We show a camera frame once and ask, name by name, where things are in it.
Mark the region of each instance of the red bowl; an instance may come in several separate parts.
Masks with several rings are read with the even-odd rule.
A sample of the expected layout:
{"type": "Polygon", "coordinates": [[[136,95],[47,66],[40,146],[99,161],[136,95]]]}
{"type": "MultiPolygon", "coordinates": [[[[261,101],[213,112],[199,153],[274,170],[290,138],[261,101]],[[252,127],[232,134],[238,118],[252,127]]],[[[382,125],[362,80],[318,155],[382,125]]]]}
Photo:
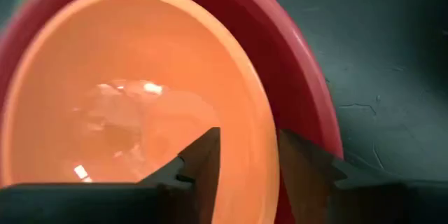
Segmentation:
{"type": "MultiPolygon", "coordinates": [[[[0,38],[2,106],[24,49],[70,1],[28,0],[10,20],[0,38]]],[[[264,85],[276,127],[293,130],[342,158],[339,127],[324,77],[285,10],[275,0],[193,1],[218,18],[246,51],[264,85]]]]}

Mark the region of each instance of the concrete floor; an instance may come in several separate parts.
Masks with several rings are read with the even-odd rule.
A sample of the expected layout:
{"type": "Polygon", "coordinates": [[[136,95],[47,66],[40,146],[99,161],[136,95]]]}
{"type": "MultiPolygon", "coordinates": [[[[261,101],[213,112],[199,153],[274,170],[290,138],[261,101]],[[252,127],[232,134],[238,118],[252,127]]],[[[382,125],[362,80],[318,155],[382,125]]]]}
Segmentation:
{"type": "MultiPolygon", "coordinates": [[[[346,159],[448,180],[447,0],[277,0],[332,94],[346,159]]],[[[0,0],[0,25],[14,0],[0,0]]]]}

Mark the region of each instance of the dark gray floor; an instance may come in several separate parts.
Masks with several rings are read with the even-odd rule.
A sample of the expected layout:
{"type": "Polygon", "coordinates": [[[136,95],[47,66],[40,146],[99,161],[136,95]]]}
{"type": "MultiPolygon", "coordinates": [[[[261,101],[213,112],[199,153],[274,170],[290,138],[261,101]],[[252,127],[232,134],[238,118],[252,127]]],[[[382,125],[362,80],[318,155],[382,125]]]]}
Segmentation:
{"type": "Polygon", "coordinates": [[[328,79],[347,160],[448,180],[448,0],[277,1],[328,79]]]}

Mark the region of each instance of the floor crack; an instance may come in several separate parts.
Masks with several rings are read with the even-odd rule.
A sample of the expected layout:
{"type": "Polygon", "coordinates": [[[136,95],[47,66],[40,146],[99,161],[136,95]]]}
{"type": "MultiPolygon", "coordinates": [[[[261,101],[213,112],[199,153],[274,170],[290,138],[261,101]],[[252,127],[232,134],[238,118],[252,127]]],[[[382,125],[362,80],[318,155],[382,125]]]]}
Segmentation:
{"type": "Polygon", "coordinates": [[[376,116],[377,112],[373,109],[373,107],[369,104],[359,104],[359,103],[354,103],[354,104],[347,104],[347,105],[340,105],[339,108],[343,109],[343,108],[356,108],[356,107],[363,107],[363,108],[369,108],[373,115],[376,116]]]}
{"type": "Polygon", "coordinates": [[[378,152],[377,152],[377,145],[375,141],[373,141],[373,154],[375,155],[376,159],[378,160],[379,166],[384,169],[383,162],[381,161],[381,158],[379,158],[378,152]]]}

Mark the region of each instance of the orange bowl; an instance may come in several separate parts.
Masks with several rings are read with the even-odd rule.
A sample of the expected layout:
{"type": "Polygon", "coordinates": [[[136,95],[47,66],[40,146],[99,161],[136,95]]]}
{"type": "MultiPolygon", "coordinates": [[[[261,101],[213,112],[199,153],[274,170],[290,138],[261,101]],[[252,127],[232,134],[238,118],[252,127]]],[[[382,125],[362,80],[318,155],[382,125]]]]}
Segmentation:
{"type": "Polygon", "coordinates": [[[266,94],[236,39],[191,0],[71,2],[25,50],[4,108],[4,186],[138,181],[219,126],[213,221],[274,221],[266,94]]]}

